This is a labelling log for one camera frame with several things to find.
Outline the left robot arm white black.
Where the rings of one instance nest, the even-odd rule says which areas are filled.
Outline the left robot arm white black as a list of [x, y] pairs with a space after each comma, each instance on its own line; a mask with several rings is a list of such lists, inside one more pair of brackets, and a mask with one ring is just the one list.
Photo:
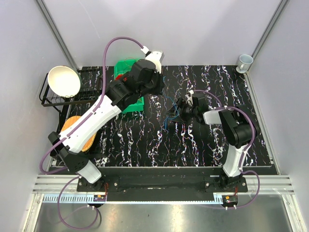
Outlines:
[[113, 80], [92, 107], [71, 127], [60, 134], [52, 132], [48, 139], [66, 168], [87, 180], [93, 191], [104, 187], [104, 179], [96, 165], [82, 152], [85, 143], [107, 122], [135, 104], [141, 97], [160, 95], [164, 87], [161, 61], [146, 57], [136, 61], [131, 70]]

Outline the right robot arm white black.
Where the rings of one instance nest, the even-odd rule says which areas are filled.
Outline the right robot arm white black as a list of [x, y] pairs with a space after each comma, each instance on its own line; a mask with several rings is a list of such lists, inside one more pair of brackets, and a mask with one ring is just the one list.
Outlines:
[[195, 119], [201, 125], [221, 125], [228, 142], [228, 153], [215, 186], [231, 191], [241, 183], [242, 167], [248, 149], [260, 133], [252, 114], [243, 104], [210, 109], [204, 97], [188, 94], [178, 98], [167, 111], [173, 122], [186, 124]]

